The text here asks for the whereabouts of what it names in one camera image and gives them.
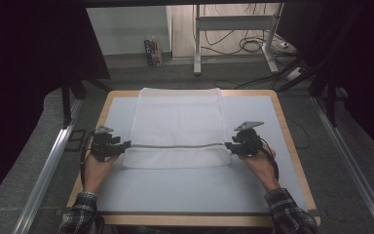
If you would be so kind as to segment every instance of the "white cloth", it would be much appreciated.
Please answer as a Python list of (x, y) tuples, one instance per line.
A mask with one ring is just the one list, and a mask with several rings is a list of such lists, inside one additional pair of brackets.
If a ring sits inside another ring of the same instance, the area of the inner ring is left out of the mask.
[[(219, 89), (180, 91), (143, 89), (130, 132), (131, 145), (198, 146), (229, 141)], [(223, 145), (200, 148), (126, 150), (123, 166), (141, 169), (221, 167), (231, 162)]]

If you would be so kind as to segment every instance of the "person's left hand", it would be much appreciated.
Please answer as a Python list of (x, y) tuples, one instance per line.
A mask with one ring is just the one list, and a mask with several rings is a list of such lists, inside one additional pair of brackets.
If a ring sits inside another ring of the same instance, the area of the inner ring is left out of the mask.
[(84, 191), (97, 193), (101, 184), (108, 178), (112, 165), (119, 155), (110, 157), (105, 162), (99, 162), (92, 154), (85, 160), (85, 185)]

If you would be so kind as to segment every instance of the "hand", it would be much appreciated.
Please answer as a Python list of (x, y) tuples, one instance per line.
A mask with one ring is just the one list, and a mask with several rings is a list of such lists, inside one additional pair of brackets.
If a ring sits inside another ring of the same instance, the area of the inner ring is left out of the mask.
[[(268, 152), (272, 152), (272, 156), (274, 158), (276, 157), (275, 150), (269, 148), (266, 144), (263, 144), (263, 148), (265, 148)], [(270, 192), (281, 187), (275, 177), (275, 169), (269, 162), (267, 155), (262, 151), (259, 151), (257, 154), (251, 157), (240, 155), (239, 158), (244, 161), (250, 167), (251, 171), (259, 177), (266, 192)]]
[(92, 154), (85, 160), (85, 185), (84, 191), (97, 193), (99, 186), (108, 178), (112, 165), (119, 155), (110, 157), (105, 162), (99, 162)]

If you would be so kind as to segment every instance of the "black device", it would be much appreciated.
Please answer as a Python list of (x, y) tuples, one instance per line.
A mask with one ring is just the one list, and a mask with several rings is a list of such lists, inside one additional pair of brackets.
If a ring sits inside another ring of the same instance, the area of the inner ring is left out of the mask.
[(237, 155), (244, 155), (252, 157), (256, 155), (259, 151), (262, 151), (268, 157), (270, 163), (275, 169), (275, 177), (279, 179), (279, 167), (275, 161), (275, 158), (272, 155), (272, 152), (269, 152), (263, 147), (262, 138), (256, 133), (253, 129), (256, 126), (264, 124), (263, 122), (244, 122), (237, 128), (235, 131), (239, 131), (236, 136), (232, 136), (234, 144), (231, 142), (225, 142), (225, 145), (232, 153)]
[(120, 155), (131, 147), (130, 140), (120, 144), (121, 138), (119, 136), (112, 137), (112, 135), (109, 134), (111, 132), (114, 132), (114, 130), (105, 126), (100, 126), (96, 130), (88, 133), (81, 152), (81, 182), (83, 186), (85, 184), (85, 156), (88, 150), (86, 147), (90, 137), (93, 137), (90, 151), (99, 162), (105, 162), (105, 158), (107, 157)]

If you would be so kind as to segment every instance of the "plaid shirt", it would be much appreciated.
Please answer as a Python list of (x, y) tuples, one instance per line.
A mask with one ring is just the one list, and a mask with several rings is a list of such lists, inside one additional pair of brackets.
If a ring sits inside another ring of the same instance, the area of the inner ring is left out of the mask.
[[(287, 189), (280, 188), (266, 194), (265, 199), (272, 212), (276, 233), (317, 233), (315, 219), (299, 207)], [(96, 233), (96, 196), (89, 192), (80, 192), (71, 211), (59, 227), (58, 233)], [(148, 227), (137, 227), (138, 234), (167, 234)]]

